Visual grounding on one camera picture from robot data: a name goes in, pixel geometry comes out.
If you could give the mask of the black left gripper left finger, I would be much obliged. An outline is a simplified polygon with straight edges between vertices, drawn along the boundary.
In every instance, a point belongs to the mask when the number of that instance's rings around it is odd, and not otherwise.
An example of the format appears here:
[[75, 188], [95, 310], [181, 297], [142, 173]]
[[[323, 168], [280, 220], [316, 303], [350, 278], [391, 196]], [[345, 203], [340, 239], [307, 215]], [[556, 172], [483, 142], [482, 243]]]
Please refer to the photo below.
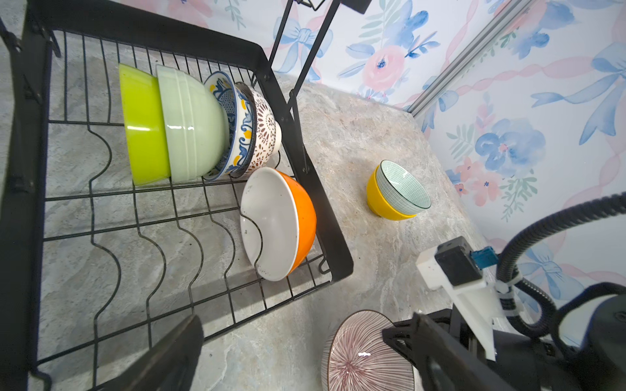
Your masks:
[[105, 390], [189, 390], [204, 340], [201, 320], [191, 315], [174, 327]]

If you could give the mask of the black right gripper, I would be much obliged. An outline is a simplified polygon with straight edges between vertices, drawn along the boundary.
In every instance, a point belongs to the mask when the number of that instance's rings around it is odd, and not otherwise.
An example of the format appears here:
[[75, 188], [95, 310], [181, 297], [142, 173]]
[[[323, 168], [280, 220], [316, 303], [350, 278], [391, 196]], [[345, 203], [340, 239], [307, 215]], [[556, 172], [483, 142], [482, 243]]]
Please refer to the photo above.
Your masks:
[[[431, 312], [427, 316], [436, 324], [448, 332], [451, 324], [452, 309], [444, 309]], [[393, 323], [391, 327], [381, 332], [383, 341], [396, 353], [405, 358], [416, 369], [425, 366], [423, 354], [420, 354], [413, 346], [412, 334], [417, 329], [412, 319]]]

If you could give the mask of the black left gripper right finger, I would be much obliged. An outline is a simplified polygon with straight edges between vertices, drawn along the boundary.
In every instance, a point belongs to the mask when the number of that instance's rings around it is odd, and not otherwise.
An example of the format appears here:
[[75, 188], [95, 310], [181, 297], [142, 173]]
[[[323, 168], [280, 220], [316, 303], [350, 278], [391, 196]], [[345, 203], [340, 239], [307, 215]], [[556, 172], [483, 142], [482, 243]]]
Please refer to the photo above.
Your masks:
[[425, 390], [511, 390], [430, 317], [412, 318], [412, 361]]

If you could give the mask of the orange white bowl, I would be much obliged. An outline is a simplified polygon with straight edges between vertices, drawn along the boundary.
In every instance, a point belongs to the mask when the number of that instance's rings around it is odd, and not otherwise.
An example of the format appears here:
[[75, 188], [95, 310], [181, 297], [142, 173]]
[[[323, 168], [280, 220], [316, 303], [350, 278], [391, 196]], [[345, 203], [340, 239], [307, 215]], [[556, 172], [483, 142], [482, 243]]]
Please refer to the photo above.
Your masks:
[[265, 280], [283, 280], [304, 261], [316, 238], [311, 197], [287, 174], [262, 167], [249, 177], [240, 211], [242, 241], [251, 265]]

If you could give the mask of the lime green bowl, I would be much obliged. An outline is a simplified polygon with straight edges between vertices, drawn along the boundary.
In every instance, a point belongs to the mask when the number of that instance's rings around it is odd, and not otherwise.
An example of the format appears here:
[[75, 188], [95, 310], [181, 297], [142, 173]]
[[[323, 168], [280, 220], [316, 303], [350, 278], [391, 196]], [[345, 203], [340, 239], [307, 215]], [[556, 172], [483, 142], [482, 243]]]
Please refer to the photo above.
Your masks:
[[158, 81], [124, 64], [119, 65], [119, 79], [133, 184], [167, 179], [171, 167]]

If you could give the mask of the white maroon patterned bowl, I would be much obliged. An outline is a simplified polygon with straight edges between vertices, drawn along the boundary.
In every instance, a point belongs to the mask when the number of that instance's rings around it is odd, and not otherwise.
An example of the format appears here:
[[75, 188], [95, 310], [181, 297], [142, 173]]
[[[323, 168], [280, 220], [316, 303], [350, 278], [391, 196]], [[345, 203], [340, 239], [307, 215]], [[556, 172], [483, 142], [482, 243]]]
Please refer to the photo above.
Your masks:
[[252, 172], [265, 166], [270, 159], [280, 150], [282, 130], [276, 121], [272, 108], [266, 98], [256, 90], [243, 82], [236, 86], [244, 95], [252, 99], [254, 107], [254, 148], [249, 163], [246, 163], [246, 171], [242, 176], [249, 176]]

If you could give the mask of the blue yellow patterned bowl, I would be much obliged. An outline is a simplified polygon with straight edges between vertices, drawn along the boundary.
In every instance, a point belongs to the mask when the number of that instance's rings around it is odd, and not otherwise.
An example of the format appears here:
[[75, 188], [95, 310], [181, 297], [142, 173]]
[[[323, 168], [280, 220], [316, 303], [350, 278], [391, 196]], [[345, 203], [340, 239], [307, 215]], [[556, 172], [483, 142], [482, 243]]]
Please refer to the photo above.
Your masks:
[[225, 177], [239, 178], [248, 169], [254, 152], [254, 108], [240, 89], [243, 84], [234, 83], [225, 72], [210, 74], [204, 84], [226, 112], [228, 143], [217, 166], [203, 179], [215, 182]]

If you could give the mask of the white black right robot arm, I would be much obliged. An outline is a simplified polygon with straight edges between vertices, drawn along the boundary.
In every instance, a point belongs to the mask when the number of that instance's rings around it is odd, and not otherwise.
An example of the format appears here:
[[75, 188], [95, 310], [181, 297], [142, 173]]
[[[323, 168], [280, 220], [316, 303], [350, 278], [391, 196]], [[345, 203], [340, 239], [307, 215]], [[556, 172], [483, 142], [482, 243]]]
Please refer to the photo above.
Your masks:
[[[560, 337], [565, 317], [595, 299], [579, 348]], [[597, 283], [556, 313], [550, 340], [495, 332], [490, 361], [455, 339], [432, 317], [414, 314], [382, 331], [383, 341], [417, 368], [426, 390], [623, 390], [625, 287]]]

